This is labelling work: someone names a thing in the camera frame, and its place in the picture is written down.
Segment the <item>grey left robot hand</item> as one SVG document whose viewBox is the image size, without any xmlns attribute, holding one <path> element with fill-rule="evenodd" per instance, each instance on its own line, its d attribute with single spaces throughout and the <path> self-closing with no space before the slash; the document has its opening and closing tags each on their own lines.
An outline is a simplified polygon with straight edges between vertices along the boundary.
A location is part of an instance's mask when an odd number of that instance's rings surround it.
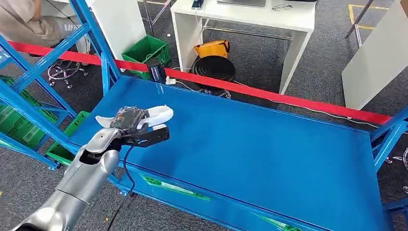
<svg viewBox="0 0 408 231">
<path fill-rule="evenodd" d="M 140 133 L 146 131 L 148 127 L 145 122 L 140 122 L 149 116 L 146 109 L 140 109 L 137 106 L 124 106 L 115 114 L 110 122 L 110 128 L 117 128 L 124 134 Z"/>
</svg>

